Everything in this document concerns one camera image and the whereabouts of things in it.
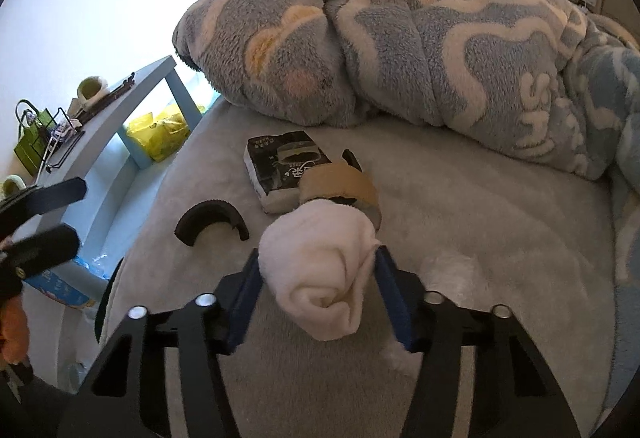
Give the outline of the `person's left hand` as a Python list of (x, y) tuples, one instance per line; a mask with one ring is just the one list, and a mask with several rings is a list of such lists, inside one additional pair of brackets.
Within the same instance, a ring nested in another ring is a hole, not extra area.
[(29, 328), (21, 296), (1, 307), (1, 357), (9, 364), (22, 362), (28, 354)]

